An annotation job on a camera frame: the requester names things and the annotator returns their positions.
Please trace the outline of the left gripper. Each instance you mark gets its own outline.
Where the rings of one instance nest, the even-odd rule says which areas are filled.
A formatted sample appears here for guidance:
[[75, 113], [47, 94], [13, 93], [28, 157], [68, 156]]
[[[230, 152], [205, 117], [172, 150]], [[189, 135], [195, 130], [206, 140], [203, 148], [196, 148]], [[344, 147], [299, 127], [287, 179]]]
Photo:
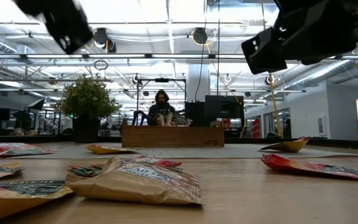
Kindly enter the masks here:
[[43, 14], [56, 21], [87, 21], [80, 3], [74, 0], [14, 0], [16, 6], [27, 15]]

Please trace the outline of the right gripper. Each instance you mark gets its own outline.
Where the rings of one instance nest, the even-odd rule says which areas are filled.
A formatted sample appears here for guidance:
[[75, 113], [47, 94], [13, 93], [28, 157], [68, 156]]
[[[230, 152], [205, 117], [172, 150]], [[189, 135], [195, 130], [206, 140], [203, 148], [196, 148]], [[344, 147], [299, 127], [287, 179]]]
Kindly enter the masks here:
[[358, 0], [275, 0], [277, 49], [305, 65], [356, 49]]

